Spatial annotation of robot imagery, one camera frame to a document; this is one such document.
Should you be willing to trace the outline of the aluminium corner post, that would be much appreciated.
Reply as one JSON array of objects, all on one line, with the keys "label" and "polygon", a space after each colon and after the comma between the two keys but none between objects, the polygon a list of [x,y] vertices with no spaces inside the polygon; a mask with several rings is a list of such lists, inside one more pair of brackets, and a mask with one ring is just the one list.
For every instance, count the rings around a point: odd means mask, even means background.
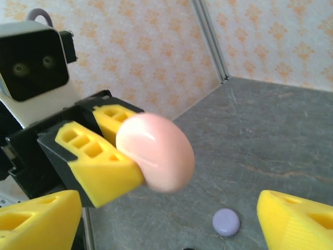
[{"label": "aluminium corner post", "polygon": [[191,0],[201,27],[208,50],[211,54],[218,79],[223,84],[230,78],[222,49],[210,17],[208,6],[205,0]]}]

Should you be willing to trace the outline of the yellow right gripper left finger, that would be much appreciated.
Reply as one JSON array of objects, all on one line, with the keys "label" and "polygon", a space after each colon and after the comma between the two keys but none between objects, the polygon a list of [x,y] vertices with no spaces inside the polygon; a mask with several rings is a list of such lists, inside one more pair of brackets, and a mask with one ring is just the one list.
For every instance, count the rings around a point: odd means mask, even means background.
[{"label": "yellow right gripper left finger", "polygon": [[79,193],[65,190],[0,208],[0,250],[71,250]]}]

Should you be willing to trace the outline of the purple earbud charging case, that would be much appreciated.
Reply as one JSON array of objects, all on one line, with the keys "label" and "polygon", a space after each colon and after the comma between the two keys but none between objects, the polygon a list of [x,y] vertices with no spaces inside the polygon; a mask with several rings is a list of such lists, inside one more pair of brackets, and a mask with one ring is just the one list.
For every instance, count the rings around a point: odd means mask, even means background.
[{"label": "purple earbud charging case", "polygon": [[233,210],[223,208],[214,214],[212,225],[217,234],[224,237],[230,237],[235,235],[239,230],[240,220]]}]

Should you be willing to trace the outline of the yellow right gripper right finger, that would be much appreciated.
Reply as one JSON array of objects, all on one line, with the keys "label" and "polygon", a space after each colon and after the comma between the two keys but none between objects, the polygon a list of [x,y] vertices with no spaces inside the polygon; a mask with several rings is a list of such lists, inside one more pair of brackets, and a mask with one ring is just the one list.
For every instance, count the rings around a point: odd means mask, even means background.
[{"label": "yellow right gripper right finger", "polygon": [[264,190],[257,215],[268,250],[333,250],[333,206]]}]

